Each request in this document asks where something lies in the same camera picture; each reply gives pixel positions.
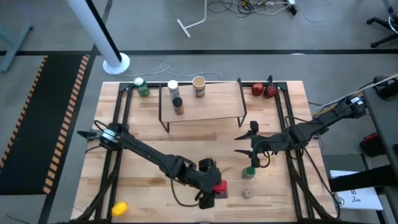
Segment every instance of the white cable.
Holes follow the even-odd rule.
[[[325,2],[329,3],[332,7],[334,7],[333,3],[331,3],[331,2],[328,1],[328,0],[313,0],[313,5],[314,5],[319,11],[321,11],[323,15],[325,15],[325,18],[324,18],[324,19],[322,19],[322,20],[320,20],[320,21],[314,21],[314,20],[308,18],[308,17],[305,15],[304,8],[301,6],[299,0],[295,0],[295,1],[298,3],[298,6],[301,8],[301,12],[302,12],[302,14],[303,14],[303,17],[304,17],[306,20],[308,20],[308,21],[310,21],[310,22],[312,22],[312,23],[325,22],[325,21],[328,19],[328,15],[327,15],[322,9],[320,9],[319,6],[317,6],[317,1],[325,1]]]
[[[254,8],[254,12],[261,13],[261,14],[267,14],[267,15],[270,15],[270,16],[274,16],[274,15],[278,14],[278,12],[280,12],[280,11],[282,11],[284,9],[287,9],[290,6],[290,4],[288,2],[266,2],[265,4],[263,4],[263,6],[267,7],[268,6],[267,3],[272,4],[272,6],[274,6],[276,4],[286,4],[286,6],[283,7],[282,9],[277,10],[274,13],[265,12],[266,9],[262,10],[262,11],[257,11],[255,8]]]
[[[168,63],[168,66],[166,68],[163,68],[164,64],[166,64],[166,63]],[[180,77],[193,77],[193,76],[197,76],[197,75],[215,74],[215,75],[220,76],[221,80],[223,80],[223,75],[218,72],[199,72],[199,73],[190,74],[190,75],[173,73],[173,72],[169,71],[169,68],[171,67],[171,65],[172,65],[172,63],[170,61],[164,61],[159,65],[160,71],[158,71],[158,72],[142,73],[142,74],[135,74],[135,75],[126,75],[126,74],[111,74],[111,75],[124,76],[124,77],[143,77],[146,75],[156,75],[156,74],[167,72],[171,75],[180,76]]]
[[[331,105],[331,104],[333,104],[333,103],[336,103],[337,101],[340,101],[341,99],[343,99],[343,98],[345,98],[345,97],[347,97],[347,96],[351,96],[351,95],[353,95],[353,94],[355,94],[355,93],[362,92],[362,91],[365,90],[365,89],[372,88],[372,87],[374,87],[374,86],[377,86],[377,85],[380,84],[380,83],[386,82],[386,81],[388,81],[388,80],[390,80],[390,79],[393,79],[393,78],[395,78],[395,77],[398,77],[398,73],[395,74],[395,75],[392,75],[392,76],[390,76],[390,77],[387,77],[387,78],[385,78],[385,79],[383,79],[383,80],[381,80],[381,81],[379,81],[379,82],[377,82],[377,83],[375,83],[375,84],[369,85],[369,86],[364,87],[364,88],[362,88],[362,89],[360,89],[360,90],[354,91],[354,92],[352,92],[352,93],[350,93],[350,94],[347,94],[347,95],[342,96],[342,97],[340,97],[340,98],[338,98],[338,99],[335,99],[335,100],[333,100],[333,101],[330,101],[329,103],[327,103],[327,104],[325,104],[325,105],[322,105],[322,106],[319,106],[319,107],[315,108],[315,110],[319,110],[319,109],[321,109],[321,108],[324,108],[324,107],[326,107],[326,106],[329,106],[329,105]]]

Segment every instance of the chair leg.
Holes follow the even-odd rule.
[[[366,21],[367,24],[372,24],[373,22],[376,22],[380,26],[383,26],[384,28],[391,30],[387,21],[384,21],[384,20],[379,19],[377,17],[373,17],[372,19],[368,19]]]
[[[377,41],[377,42],[373,42],[373,43],[371,44],[371,48],[375,48],[375,47],[377,47],[378,45],[384,44],[384,43],[386,43],[386,42],[388,42],[388,41],[390,41],[390,40],[394,40],[394,39],[396,39],[396,38],[398,38],[398,34],[392,34],[392,35],[389,36],[389,37],[386,37],[386,38],[384,38],[384,39],[381,39],[381,40],[379,40],[379,41]]]

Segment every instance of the wooden tabletop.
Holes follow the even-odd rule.
[[[287,83],[294,116],[310,120],[311,114],[303,83]],[[95,119],[104,123],[112,121],[118,86],[119,83],[103,83]],[[222,178],[228,181],[229,197],[216,200],[215,207],[207,210],[181,207],[172,196],[170,180],[159,168],[125,150],[116,202],[127,202],[129,209],[123,216],[114,217],[113,222],[296,221],[284,153],[273,156],[269,167],[257,169],[255,178],[247,180],[241,178],[241,172],[250,166],[250,159],[234,152],[234,149],[250,149],[250,140],[233,140],[247,132],[250,121],[259,123],[261,135],[270,136],[281,131],[275,99],[267,100],[262,96],[253,96],[251,89],[244,87],[248,115],[242,128],[238,128],[236,118],[226,118],[178,122],[173,125],[170,133],[166,133],[158,120],[158,94],[159,91],[151,91],[147,98],[140,98],[134,92],[129,115],[130,133],[164,154],[181,155],[196,163],[206,157],[214,159]],[[283,95],[281,97],[284,114],[287,114]],[[97,144],[96,141],[91,142],[88,147]],[[327,183],[318,143],[311,141],[307,150]],[[74,207],[84,210],[98,192],[105,154],[105,150],[99,148],[86,155]],[[265,158],[261,159],[262,163],[266,162]],[[310,190],[321,205],[331,215],[335,215],[333,201],[326,188],[322,186],[315,169],[306,156],[303,157],[303,161]],[[180,184],[175,184],[175,189],[182,203],[195,203],[196,189]],[[253,191],[253,198],[243,199],[241,194],[245,189]],[[299,192],[303,214],[306,217],[304,200],[300,190]],[[78,209],[73,209],[72,218],[81,214]]]
[[[196,98],[192,85],[179,86],[184,114],[176,115],[168,87],[162,88],[162,121],[195,121],[202,119],[235,118],[244,115],[238,82],[213,83],[205,86],[204,97]]]

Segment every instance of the yellow toy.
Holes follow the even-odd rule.
[[[112,208],[112,216],[113,217],[119,217],[127,211],[127,203],[126,202],[118,202],[114,207]]]

